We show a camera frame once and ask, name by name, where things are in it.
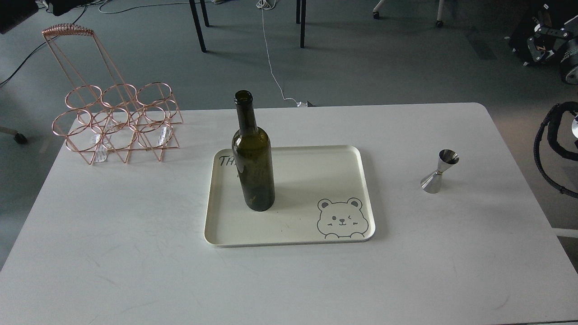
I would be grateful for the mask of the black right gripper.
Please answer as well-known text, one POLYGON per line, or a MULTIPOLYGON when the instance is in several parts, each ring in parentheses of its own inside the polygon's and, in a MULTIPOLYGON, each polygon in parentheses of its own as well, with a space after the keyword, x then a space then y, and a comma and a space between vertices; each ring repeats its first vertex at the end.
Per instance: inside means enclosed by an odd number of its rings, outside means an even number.
POLYGON ((572 39, 572 19, 563 23, 545 18, 533 18, 533 21, 536 27, 533 36, 527 39, 529 63, 559 64, 562 82, 578 84, 578 39, 572 39))

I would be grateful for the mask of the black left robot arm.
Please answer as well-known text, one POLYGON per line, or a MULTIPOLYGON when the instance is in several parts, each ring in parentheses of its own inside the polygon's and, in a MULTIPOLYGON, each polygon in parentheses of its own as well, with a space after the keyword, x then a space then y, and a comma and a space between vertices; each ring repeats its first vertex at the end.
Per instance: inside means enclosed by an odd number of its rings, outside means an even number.
POLYGON ((2 0, 0 2, 0 33, 8 33, 37 13, 41 6, 45 6, 46 10, 54 16, 62 16, 90 2, 90 0, 2 0))

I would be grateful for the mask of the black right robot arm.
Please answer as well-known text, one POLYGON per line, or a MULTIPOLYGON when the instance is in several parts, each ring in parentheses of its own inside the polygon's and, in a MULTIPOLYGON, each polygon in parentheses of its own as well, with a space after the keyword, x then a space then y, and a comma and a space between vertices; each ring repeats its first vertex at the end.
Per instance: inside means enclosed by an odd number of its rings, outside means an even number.
MULTIPOLYGON (((529 52, 532 54, 534 62, 543 61, 547 55, 545 50, 539 50, 535 45, 537 39, 544 37, 555 39, 552 52, 560 59, 559 73, 561 76, 561 81, 563 83, 575 86, 577 84, 578 70, 577 26, 577 17, 573 17, 572 19, 566 21, 563 27, 560 29, 547 27, 545 25, 537 25, 535 27, 534 35, 527 39, 529 52)), ((564 102, 555 104, 549 110, 544 120, 541 122, 540 128, 537 131, 535 140, 533 142, 533 159, 538 171, 541 173, 545 181, 547 181, 547 183, 549 183, 551 187, 554 187, 559 193, 574 198, 578 197, 576 192, 561 186, 553 179, 551 179, 551 177, 549 177, 549 175, 547 175, 547 173, 544 171, 540 158, 540 144, 544 131, 547 131, 546 138, 551 149, 566 160, 577 161, 578 155, 575 152, 565 149, 558 142, 559 126, 561 124, 562 116, 566 112, 569 112, 573 115, 571 128, 573 135, 577 136, 577 111, 578 104, 576 102, 564 102)))

